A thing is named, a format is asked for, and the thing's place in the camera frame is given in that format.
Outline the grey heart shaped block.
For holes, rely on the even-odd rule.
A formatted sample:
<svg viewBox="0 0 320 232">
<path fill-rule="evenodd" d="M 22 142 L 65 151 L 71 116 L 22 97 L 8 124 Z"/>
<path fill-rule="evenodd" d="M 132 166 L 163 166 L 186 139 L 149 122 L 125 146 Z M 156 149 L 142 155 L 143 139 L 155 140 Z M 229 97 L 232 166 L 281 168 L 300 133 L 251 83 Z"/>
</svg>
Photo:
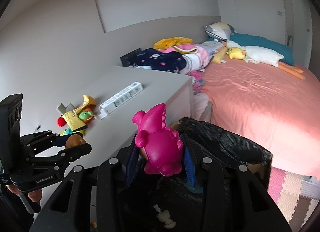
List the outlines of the grey heart shaped block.
<svg viewBox="0 0 320 232">
<path fill-rule="evenodd" d="M 69 111 L 73 111 L 75 109 L 74 105 L 72 105 L 72 103 L 69 103 L 69 105 L 67 106 L 64 106 L 62 103 L 60 103 L 58 105 L 58 107 L 56 108 L 57 112 L 60 114 L 60 115 L 63 115 Z"/>
</svg>

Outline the black bag lined trash box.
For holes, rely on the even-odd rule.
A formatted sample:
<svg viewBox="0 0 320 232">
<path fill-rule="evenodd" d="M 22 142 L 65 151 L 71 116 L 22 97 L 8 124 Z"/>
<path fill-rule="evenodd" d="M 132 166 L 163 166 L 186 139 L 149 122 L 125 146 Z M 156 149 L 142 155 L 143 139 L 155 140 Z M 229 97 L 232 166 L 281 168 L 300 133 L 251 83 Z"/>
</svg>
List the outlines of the black bag lined trash box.
<svg viewBox="0 0 320 232">
<path fill-rule="evenodd" d="M 97 231 L 290 231 L 268 194 L 272 154 L 259 144 L 216 125 L 182 118 L 174 129 L 186 133 L 196 155 L 202 194 L 185 186 L 185 171 L 148 175 L 139 157 L 127 186 L 124 159 L 98 169 Z"/>
</svg>

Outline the teal pillow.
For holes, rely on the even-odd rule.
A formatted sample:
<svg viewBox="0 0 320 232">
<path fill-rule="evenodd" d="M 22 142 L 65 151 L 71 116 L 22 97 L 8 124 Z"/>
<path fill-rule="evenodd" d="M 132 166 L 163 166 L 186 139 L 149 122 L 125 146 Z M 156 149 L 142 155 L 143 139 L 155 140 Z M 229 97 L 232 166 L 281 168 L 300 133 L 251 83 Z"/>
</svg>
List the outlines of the teal pillow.
<svg viewBox="0 0 320 232">
<path fill-rule="evenodd" d="M 282 62 L 290 66 L 295 65 L 291 49 L 288 46 L 285 46 L 283 44 L 268 40 L 267 38 L 264 38 L 264 37 L 253 36 L 249 34 L 239 34 L 239 33 L 231 34 L 230 40 L 238 43 L 242 47 L 258 46 L 258 47 L 274 50 L 277 53 L 283 55 L 284 58 L 281 59 Z"/>
</svg>

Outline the yellow popcorn snack bag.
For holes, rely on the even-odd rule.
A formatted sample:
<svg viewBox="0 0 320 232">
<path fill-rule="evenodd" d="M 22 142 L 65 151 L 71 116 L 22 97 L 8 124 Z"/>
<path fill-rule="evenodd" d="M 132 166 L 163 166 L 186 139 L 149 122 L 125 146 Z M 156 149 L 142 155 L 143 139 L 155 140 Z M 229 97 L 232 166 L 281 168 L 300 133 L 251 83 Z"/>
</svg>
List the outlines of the yellow popcorn snack bag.
<svg viewBox="0 0 320 232">
<path fill-rule="evenodd" d="M 73 112 L 79 115 L 85 108 L 94 108 L 96 106 L 95 99 L 90 95 L 83 95 L 83 103 L 78 108 L 73 109 Z"/>
</svg>

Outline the patterned grey yellow pillow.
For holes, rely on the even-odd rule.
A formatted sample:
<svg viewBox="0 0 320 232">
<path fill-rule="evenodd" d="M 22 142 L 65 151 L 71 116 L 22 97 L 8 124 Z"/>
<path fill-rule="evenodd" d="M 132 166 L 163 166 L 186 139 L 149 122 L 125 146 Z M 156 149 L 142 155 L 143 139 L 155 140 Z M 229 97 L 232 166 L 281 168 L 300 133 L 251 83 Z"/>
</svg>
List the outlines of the patterned grey yellow pillow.
<svg viewBox="0 0 320 232">
<path fill-rule="evenodd" d="M 208 26 L 204 26 L 206 34 L 215 40 L 225 41 L 230 40 L 231 34 L 236 33 L 235 29 L 227 24 L 222 22 L 216 22 Z"/>
</svg>

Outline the teal yellow plush toy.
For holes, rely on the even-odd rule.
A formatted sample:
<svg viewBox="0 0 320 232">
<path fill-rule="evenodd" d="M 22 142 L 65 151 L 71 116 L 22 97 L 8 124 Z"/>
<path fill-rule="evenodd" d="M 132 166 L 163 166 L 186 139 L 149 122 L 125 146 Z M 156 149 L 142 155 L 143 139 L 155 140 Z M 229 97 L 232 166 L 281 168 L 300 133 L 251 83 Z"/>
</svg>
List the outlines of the teal yellow plush toy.
<svg viewBox="0 0 320 232">
<path fill-rule="evenodd" d="M 86 130 L 83 129 L 83 130 L 79 130 L 79 131 L 72 131 L 70 128 L 67 128 L 62 133 L 60 133 L 60 135 L 63 136 L 63 135 L 70 135 L 70 134 L 75 134 L 75 133 L 81 133 L 82 136 L 84 136 L 86 133 Z"/>
</svg>

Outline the black wall socket panel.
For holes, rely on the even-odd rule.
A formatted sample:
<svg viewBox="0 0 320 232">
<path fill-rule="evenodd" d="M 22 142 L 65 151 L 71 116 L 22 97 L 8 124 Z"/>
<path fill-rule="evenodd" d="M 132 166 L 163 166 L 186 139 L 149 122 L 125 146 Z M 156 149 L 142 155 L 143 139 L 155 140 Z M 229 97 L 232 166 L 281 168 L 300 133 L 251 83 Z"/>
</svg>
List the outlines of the black wall socket panel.
<svg viewBox="0 0 320 232">
<path fill-rule="evenodd" d="M 141 48 L 138 48 L 134 51 L 131 51 L 123 56 L 120 57 L 120 61 L 121 61 L 121 64 L 122 66 L 124 67 L 129 67 L 129 66 L 133 66 L 135 61 L 136 61 L 136 58 L 138 56 L 138 54 L 141 52 Z"/>
</svg>

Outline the pink dinosaur toy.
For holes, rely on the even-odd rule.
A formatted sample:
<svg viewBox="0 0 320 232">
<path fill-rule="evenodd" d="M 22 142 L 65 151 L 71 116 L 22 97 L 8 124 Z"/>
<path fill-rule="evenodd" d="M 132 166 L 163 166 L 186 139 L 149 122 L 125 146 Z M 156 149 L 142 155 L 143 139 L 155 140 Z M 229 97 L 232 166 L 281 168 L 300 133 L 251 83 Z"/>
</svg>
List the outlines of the pink dinosaur toy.
<svg viewBox="0 0 320 232">
<path fill-rule="evenodd" d="M 172 176 L 182 171 L 184 144 L 178 131 L 166 124 L 166 105 L 152 107 L 147 112 L 135 113 L 137 125 L 135 145 L 147 160 L 144 171 L 148 175 Z"/>
</svg>

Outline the pink white blanket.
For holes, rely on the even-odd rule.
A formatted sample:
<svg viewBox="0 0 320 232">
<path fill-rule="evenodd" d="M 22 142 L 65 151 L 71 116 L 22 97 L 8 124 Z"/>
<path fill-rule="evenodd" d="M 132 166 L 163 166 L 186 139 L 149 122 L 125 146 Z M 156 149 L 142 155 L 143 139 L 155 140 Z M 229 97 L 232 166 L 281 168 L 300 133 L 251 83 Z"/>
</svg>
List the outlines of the pink white blanket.
<svg viewBox="0 0 320 232">
<path fill-rule="evenodd" d="M 178 52 L 184 58 L 186 65 L 180 69 L 178 73 L 188 74 L 191 71 L 198 71 L 204 69 L 210 63 L 210 54 L 208 51 L 197 44 L 180 44 L 172 46 L 165 50 L 159 49 L 163 53 Z"/>
</svg>

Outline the red heart toy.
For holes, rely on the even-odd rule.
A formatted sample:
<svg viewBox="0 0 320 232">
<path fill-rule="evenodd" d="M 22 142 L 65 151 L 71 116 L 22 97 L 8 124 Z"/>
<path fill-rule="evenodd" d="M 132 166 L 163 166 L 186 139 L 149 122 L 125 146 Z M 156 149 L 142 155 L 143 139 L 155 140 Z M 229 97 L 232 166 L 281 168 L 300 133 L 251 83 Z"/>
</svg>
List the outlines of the red heart toy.
<svg viewBox="0 0 320 232">
<path fill-rule="evenodd" d="M 65 125 L 67 124 L 66 120 L 60 116 L 58 119 L 57 119 L 57 126 L 58 127 L 64 127 Z"/>
</svg>

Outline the pink sheet bed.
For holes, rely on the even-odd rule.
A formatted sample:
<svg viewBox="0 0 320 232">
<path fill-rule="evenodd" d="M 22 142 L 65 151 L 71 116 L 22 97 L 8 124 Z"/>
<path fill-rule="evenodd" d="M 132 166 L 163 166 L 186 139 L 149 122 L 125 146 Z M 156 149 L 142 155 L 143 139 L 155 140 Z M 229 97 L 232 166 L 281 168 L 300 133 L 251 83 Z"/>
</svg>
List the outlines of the pink sheet bed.
<svg viewBox="0 0 320 232">
<path fill-rule="evenodd" d="M 203 73 L 212 124 L 269 150 L 272 165 L 319 177 L 319 80 L 298 79 L 274 66 L 226 59 Z"/>
</svg>

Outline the green orange snail toy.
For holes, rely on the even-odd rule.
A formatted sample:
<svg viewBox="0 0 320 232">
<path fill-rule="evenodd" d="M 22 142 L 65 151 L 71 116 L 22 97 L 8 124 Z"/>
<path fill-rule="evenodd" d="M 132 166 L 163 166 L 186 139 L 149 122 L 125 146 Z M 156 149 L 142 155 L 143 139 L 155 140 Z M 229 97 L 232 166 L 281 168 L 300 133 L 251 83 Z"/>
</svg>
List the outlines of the green orange snail toy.
<svg viewBox="0 0 320 232">
<path fill-rule="evenodd" d="M 91 107 L 84 108 L 78 115 L 78 118 L 81 121 L 83 121 L 85 124 L 89 123 L 94 118 L 94 113 L 92 111 L 92 108 Z"/>
</svg>

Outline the yellow duck plush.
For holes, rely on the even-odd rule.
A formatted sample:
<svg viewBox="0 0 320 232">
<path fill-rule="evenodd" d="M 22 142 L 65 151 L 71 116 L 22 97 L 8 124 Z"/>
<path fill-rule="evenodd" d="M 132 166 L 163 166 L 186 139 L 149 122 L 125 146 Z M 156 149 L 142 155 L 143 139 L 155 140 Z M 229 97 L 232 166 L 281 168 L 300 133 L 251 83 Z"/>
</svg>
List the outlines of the yellow duck plush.
<svg viewBox="0 0 320 232">
<path fill-rule="evenodd" d="M 231 47 L 227 51 L 227 55 L 230 59 L 240 59 L 243 60 L 246 56 L 246 52 L 240 48 Z"/>
</svg>

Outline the yellow long bolster plush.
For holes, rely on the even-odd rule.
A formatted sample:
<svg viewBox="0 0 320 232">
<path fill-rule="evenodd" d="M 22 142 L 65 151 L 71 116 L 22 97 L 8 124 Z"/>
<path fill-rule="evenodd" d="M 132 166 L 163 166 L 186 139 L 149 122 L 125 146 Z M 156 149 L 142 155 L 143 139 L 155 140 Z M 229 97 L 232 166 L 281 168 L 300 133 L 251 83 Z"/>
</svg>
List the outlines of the yellow long bolster plush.
<svg viewBox="0 0 320 232">
<path fill-rule="evenodd" d="M 212 62 L 220 64 L 224 60 L 225 54 L 227 53 L 227 51 L 228 51 L 227 47 L 222 47 L 219 51 L 215 52 L 213 54 Z"/>
</svg>

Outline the white long carton box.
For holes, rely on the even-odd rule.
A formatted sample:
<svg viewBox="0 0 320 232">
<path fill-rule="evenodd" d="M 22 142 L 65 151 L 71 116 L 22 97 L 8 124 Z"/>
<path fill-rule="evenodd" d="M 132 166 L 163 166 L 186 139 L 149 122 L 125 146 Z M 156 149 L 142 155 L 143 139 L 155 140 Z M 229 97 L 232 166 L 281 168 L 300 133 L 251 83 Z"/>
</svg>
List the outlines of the white long carton box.
<svg viewBox="0 0 320 232">
<path fill-rule="evenodd" d="M 107 99 L 98 107 L 98 114 L 95 115 L 95 119 L 102 120 L 107 117 L 110 113 L 114 112 L 118 107 L 126 103 L 135 95 L 143 91 L 143 85 L 140 82 L 133 82 L 111 98 Z"/>
</svg>

